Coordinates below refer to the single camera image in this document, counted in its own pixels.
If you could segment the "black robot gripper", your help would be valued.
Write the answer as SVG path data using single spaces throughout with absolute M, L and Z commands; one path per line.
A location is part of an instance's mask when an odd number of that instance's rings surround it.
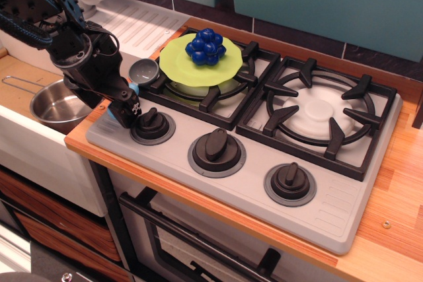
M 89 21 L 83 29 L 69 22 L 49 25 L 49 55 L 65 77 L 65 84 L 90 108 L 111 100 L 108 110 L 124 128 L 142 114 L 139 99 L 120 76 L 122 55 L 118 41 L 101 25 Z

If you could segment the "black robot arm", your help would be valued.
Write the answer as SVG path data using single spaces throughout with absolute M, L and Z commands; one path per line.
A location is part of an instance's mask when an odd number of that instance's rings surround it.
M 120 75 L 120 44 L 85 20 L 78 0 L 1 0 L 1 30 L 46 50 L 65 86 L 90 108 L 103 99 L 119 124 L 131 128 L 142 111 L 136 91 Z

